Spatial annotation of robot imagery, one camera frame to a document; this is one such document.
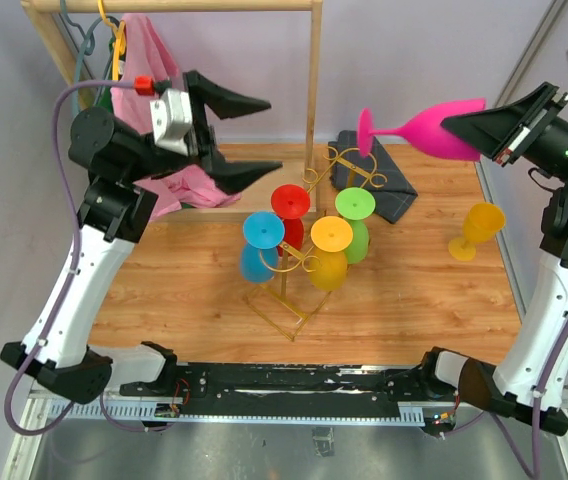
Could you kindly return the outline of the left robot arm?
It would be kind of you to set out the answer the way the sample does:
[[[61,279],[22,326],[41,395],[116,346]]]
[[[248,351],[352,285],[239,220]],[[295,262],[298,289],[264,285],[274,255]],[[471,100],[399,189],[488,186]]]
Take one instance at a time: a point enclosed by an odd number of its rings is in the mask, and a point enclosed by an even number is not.
[[[164,396],[178,383],[173,353],[155,343],[130,349],[88,343],[114,277],[158,202],[143,181],[197,166],[219,190],[235,195],[280,168],[277,161],[228,161],[207,120],[209,114],[223,120],[256,114],[270,108],[268,101],[226,89],[195,70],[182,81],[175,87],[170,80],[140,76],[117,83],[118,89],[148,98],[148,133],[101,106],[81,110],[72,121],[67,155],[91,182],[82,202],[70,208],[69,254],[38,320],[0,354],[19,375],[72,403],[87,404],[108,388],[136,382]]]

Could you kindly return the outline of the pink wine glass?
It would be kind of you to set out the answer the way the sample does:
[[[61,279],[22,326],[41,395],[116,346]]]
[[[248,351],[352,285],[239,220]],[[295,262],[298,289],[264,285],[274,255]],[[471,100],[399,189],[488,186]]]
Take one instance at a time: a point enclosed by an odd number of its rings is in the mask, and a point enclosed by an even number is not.
[[[484,98],[444,102],[429,107],[401,127],[376,129],[372,111],[364,108],[359,115],[356,145],[362,157],[372,152],[375,136],[398,136],[426,155],[449,160],[478,162],[480,152],[445,130],[441,122],[448,117],[481,112]]]

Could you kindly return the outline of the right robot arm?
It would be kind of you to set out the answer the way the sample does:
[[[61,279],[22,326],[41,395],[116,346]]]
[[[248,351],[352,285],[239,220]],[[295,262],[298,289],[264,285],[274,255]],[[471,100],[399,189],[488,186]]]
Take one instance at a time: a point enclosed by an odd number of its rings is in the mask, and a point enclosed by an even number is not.
[[[568,94],[544,82],[520,100],[494,109],[437,106],[436,120],[453,136],[453,146],[471,147],[501,166],[524,158],[562,184],[542,214],[535,291],[504,360],[492,365],[435,347],[424,355],[416,377],[427,399],[457,392],[484,412],[559,436],[568,430],[561,409],[568,371],[568,121],[559,115],[567,103]]]

